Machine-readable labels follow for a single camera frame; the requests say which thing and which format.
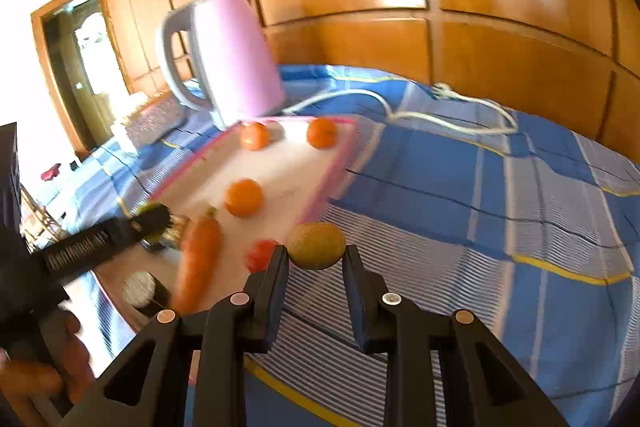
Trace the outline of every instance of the human hand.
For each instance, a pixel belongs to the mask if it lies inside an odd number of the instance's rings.
[[[40,362],[7,360],[4,352],[0,355],[0,393],[25,425],[37,425],[25,406],[28,396],[59,393],[66,384],[69,400],[76,404],[95,380],[89,366],[89,352],[76,337],[80,331],[80,321],[71,312],[65,312],[64,323],[68,339],[60,361],[62,375]]]

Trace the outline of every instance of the metal screw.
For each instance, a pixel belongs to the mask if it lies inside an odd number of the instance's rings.
[[[387,292],[382,296],[382,301],[389,306],[397,306],[402,301],[402,297],[397,293]]]
[[[229,300],[234,306],[242,306],[243,304],[247,304],[247,302],[249,302],[249,295],[244,292],[238,292],[231,295],[231,298]]]
[[[474,321],[474,314],[469,310],[460,310],[456,312],[456,320],[460,324],[471,324]]]
[[[161,312],[158,312],[158,315],[156,315],[156,319],[158,319],[158,322],[161,324],[168,324],[172,322],[174,318],[175,312],[173,310],[162,310]]]

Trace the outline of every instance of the doorway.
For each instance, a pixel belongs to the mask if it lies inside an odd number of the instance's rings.
[[[71,0],[43,17],[54,81],[88,150],[106,142],[129,96],[100,0]]]

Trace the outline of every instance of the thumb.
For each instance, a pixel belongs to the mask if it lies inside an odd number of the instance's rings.
[[[60,375],[47,365],[18,360],[0,362],[0,391],[3,394],[53,394],[61,391],[62,386]]]

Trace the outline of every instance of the white power cord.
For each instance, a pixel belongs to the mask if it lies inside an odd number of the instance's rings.
[[[443,120],[442,118],[438,118],[437,116],[433,116],[428,113],[423,112],[415,112],[415,111],[398,111],[393,112],[389,103],[382,98],[378,93],[369,91],[366,89],[343,89],[340,91],[334,92],[325,92],[321,94],[316,94],[306,100],[303,100],[300,103],[292,105],[282,110],[283,113],[292,114],[300,109],[303,109],[313,103],[320,102],[321,100],[328,100],[329,98],[335,98],[336,96],[343,96],[346,94],[366,94],[369,96],[373,96],[377,99],[382,107],[385,109],[386,120],[392,122],[394,120],[400,120],[401,118],[420,118],[421,120],[428,120],[432,123],[436,123],[447,129],[461,132],[463,134],[471,134],[476,136],[490,136],[494,134],[512,134],[518,131],[518,124],[513,117],[506,112],[503,108],[493,102],[489,102],[488,100],[482,100],[481,98],[473,98],[471,96],[464,96],[462,94],[456,93],[453,89],[451,89],[447,84],[434,84],[431,87],[431,92],[436,98],[442,99],[453,99],[453,100],[462,100],[463,102],[476,102],[485,105],[486,107],[490,107],[493,110],[496,110],[503,117],[505,117],[508,122],[511,124],[511,127],[493,127],[493,128],[478,128],[478,127],[465,127],[461,125],[456,125],[454,123],[450,123],[447,120]]]

